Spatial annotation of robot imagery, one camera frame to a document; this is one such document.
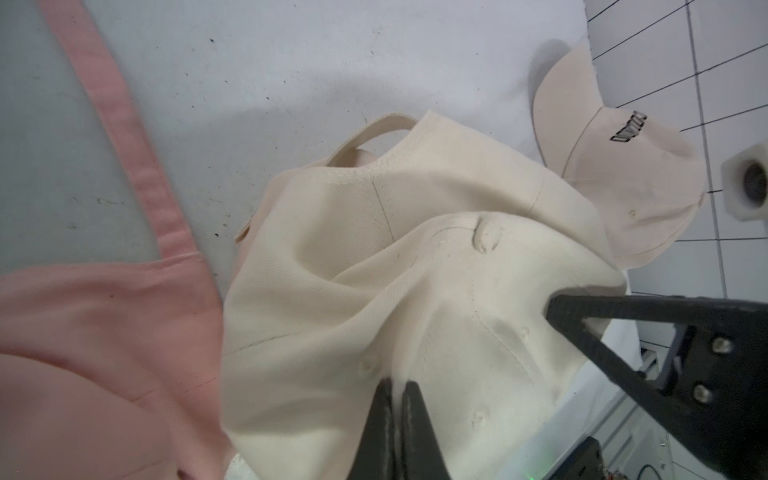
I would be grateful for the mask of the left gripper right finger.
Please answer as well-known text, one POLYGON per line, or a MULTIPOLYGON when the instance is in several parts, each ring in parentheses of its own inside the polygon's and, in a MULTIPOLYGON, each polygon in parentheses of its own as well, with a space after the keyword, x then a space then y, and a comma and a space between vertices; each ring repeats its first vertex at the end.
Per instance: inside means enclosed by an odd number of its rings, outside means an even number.
POLYGON ((406 480, 450 480, 419 385, 408 381, 401 397, 400 464, 406 480))

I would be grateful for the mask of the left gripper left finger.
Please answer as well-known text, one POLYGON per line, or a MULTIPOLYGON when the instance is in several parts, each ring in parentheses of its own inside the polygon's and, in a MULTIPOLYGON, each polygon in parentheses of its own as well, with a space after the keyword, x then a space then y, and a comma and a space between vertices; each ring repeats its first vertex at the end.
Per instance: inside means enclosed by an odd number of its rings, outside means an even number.
POLYGON ((392 382, 382 379, 374 392, 347 480, 396 478, 395 419, 392 382))

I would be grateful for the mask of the pink cap back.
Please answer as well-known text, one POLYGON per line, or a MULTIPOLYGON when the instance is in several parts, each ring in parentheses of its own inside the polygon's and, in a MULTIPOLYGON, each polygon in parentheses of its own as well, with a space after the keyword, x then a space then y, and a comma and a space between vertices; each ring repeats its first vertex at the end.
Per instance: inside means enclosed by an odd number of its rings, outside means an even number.
POLYGON ((222 308, 197 251, 1 279, 5 479, 221 479, 222 308))

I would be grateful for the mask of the pink cap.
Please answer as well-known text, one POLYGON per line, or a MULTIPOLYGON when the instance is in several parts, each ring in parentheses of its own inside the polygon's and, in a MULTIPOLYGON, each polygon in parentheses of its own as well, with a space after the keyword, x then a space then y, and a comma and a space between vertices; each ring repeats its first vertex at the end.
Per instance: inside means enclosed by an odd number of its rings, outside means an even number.
POLYGON ((128 85, 91 15, 80 1, 41 1, 39 6, 101 121, 152 228, 161 257, 200 260, 202 254, 128 85))
POLYGON ((1 279, 5 479, 221 479, 222 308, 197 251, 1 279))

